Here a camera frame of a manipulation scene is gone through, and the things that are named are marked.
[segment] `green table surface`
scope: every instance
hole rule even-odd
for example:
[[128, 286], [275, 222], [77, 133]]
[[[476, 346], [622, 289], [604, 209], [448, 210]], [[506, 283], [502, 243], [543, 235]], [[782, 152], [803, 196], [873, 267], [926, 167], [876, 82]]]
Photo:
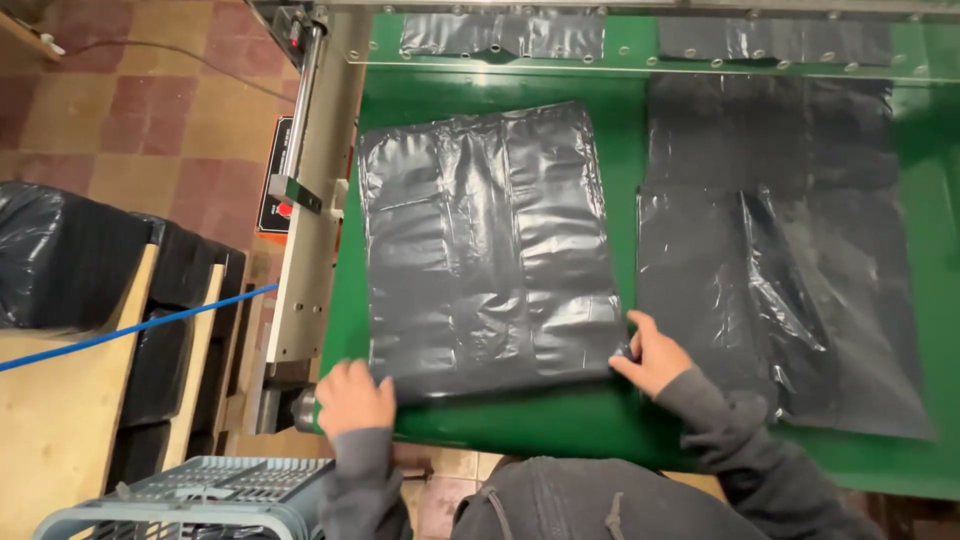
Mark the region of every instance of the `green table surface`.
[[[596, 133], [609, 242], [624, 307], [635, 297], [636, 188], [646, 167], [640, 72], [369, 65], [359, 133], [371, 128], [579, 100]], [[960, 500], [960, 87], [894, 94], [914, 309], [936, 442], [778, 425], [841, 485]], [[321, 372], [369, 347], [366, 251], [356, 167], [350, 178]], [[500, 454], [620, 457], [692, 471], [681, 426], [621, 381], [402, 409], [396, 440]]]

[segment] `plastic crate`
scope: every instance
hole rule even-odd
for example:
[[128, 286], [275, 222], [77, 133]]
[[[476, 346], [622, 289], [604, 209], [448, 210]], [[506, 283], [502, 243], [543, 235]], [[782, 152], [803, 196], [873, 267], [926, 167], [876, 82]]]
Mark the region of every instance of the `plastic crate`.
[[211, 525], [313, 540], [329, 459], [198, 456], [116, 492], [58, 510], [35, 540], [186, 540]]

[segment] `blue cable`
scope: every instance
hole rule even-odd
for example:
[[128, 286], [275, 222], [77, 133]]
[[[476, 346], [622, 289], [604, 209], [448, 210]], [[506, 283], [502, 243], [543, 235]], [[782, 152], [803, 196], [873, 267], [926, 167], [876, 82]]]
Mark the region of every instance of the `blue cable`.
[[177, 321], [180, 319], [185, 319], [187, 317], [192, 317], [197, 313], [203, 313], [204, 311], [210, 311], [211, 309], [216, 309], [217, 307], [229, 306], [230, 304], [236, 304], [237, 302], [243, 302], [248, 298], [253, 298], [258, 294], [263, 294], [276, 289], [276, 283], [269, 284], [267, 286], [260, 287], [258, 289], [252, 290], [250, 292], [245, 292], [239, 296], [234, 296], [233, 298], [226, 298], [213, 304], [207, 304], [206, 306], [194, 307], [186, 311], [179, 311], [177, 313], [171, 313], [169, 315], [154, 319], [152, 321], [146, 321], [138, 325], [133, 325], [121, 330], [112, 331], [110, 333], [105, 333], [104, 335], [98, 335], [97, 337], [91, 337], [86, 341], [81, 341], [80, 343], [71, 343], [65, 347], [60, 347], [59, 349], [54, 349], [53, 351], [46, 351], [43, 353], [37, 353], [35, 355], [26, 355], [22, 358], [16, 358], [13, 360], [7, 360], [6, 362], [0, 362], [0, 372], [7, 371], [8, 369], [13, 369], [15, 367], [25, 366], [27, 364], [32, 364], [34, 362], [39, 362], [47, 358], [52, 358], [54, 356], [69, 355], [70, 353], [76, 353], [77, 351], [82, 351], [83, 349], [89, 349], [101, 343], [110, 341], [111, 339], [116, 339], [124, 335], [134, 333], [136, 331], [147, 330], [148, 328], [155, 327], [156, 325], [162, 325], [163, 323], [169, 323], [170, 321]]

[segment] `hand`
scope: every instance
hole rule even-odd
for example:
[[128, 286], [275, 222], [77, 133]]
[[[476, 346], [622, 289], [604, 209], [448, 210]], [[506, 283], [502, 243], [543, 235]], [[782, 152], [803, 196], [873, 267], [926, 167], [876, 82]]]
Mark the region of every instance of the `hand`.
[[394, 426], [394, 381], [388, 377], [377, 388], [363, 360], [333, 366], [317, 383], [317, 401], [317, 424], [330, 440], [346, 431]]
[[633, 363], [624, 356], [611, 356], [610, 367], [644, 394], [656, 399], [660, 391], [692, 367], [693, 362], [683, 347], [657, 330], [653, 317], [635, 309], [628, 311], [627, 317], [636, 323], [630, 350], [640, 362]]

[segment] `gray hoodie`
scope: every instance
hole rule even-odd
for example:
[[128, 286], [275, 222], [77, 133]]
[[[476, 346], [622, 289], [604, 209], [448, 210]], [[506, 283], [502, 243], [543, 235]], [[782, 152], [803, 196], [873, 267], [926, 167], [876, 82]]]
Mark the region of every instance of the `gray hoodie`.
[[[681, 446], [716, 475], [727, 506], [686, 484], [620, 459], [534, 457], [496, 470], [454, 516], [451, 540], [882, 538], [844, 507], [837, 488], [799, 447], [764, 426], [766, 403], [724, 399], [697, 369], [671, 381], [657, 403], [687, 425]], [[410, 539], [390, 467], [391, 433], [355, 430], [333, 440], [321, 527], [328, 540]]]

